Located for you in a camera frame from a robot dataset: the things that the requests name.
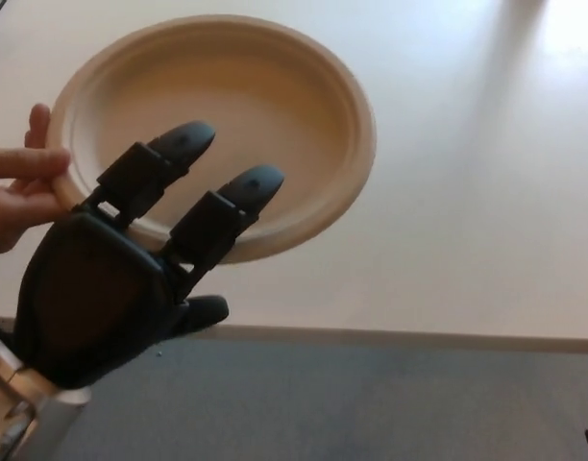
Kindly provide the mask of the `person's bare hand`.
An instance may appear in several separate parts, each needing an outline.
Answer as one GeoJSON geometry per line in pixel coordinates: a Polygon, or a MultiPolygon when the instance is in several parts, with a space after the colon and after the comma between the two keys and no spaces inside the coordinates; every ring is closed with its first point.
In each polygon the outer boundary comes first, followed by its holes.
{"type": "Polygon", "coordinates": [[[0,254],[10,251],[27,230],[53,223],[66,213],[53,181],[67,171],[70,154],[46,146],[50,121],[50,108],[34,105],[24,145],[0,149],[0,254]]]}

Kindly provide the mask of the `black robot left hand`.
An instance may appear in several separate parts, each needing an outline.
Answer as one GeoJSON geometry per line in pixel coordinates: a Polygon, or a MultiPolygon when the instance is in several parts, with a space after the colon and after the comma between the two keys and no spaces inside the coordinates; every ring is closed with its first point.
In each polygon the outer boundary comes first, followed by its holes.
{"type": "Polygon", "coordinates": [[[133,144],[46,233],[23,276],[12,333],[12,351],[26,366],[79,389],[161,341],[229,316],[224,298],[191,291],[277,194],[278,168],[252,167],[206,192],[157,251],[128,234],[214,137],[208,124],[189,122],[133,144]]]}

